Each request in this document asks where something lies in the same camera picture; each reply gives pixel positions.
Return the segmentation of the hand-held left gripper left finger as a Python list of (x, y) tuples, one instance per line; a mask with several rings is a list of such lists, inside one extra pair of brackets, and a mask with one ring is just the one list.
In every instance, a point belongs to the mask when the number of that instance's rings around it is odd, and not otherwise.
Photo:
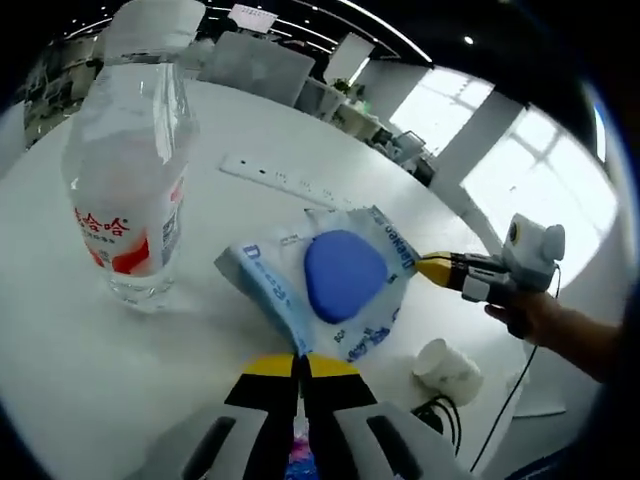
[(222, 403), (203, 407), (152, 447), (154, 479), (283, 479), (293, 445), (297, 356), (249, 364)]

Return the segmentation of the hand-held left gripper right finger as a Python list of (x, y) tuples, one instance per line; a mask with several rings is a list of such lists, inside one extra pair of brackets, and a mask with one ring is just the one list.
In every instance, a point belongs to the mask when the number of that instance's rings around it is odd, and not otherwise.
[(302, 357), (309, 444), (321, 479), (427, 479), (428, 440), (442, 435), (412, 413), (378, 401), (350, 363)]

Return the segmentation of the person's right hand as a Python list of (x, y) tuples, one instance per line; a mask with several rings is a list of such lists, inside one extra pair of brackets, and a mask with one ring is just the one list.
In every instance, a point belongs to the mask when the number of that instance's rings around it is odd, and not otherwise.
[(512, 336), (538, 346), (545, 343), (559, 310), (559, 304), (548, 293), (518, 293), (506, 306), (484, 307), (485, 313), (501, 322)]

